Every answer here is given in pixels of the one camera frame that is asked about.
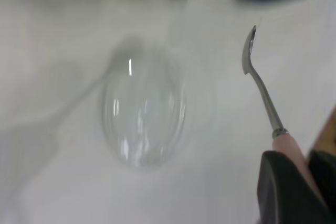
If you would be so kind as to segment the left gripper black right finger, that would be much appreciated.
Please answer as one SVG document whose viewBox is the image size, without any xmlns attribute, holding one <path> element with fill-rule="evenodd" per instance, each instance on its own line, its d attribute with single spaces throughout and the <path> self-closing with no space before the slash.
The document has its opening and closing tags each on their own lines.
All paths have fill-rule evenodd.
<svg viewBox="0 0 336 224">
<path fill-rule="evenodd" d="M 335 156 L 312 151 L 308 166 L 335 223 Z"/>
</svg>

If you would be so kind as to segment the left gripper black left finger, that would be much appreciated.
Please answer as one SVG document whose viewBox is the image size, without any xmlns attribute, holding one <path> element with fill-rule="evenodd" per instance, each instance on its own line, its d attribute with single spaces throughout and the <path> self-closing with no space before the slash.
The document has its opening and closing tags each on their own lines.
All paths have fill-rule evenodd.
<svg viewBox="0 0 336 224">
<path fill-rule="evenodd" d="M 283 153 L 265 151 L 257 185 L 261 223 L 329 223 L 330 212 Z"/>
</svg>

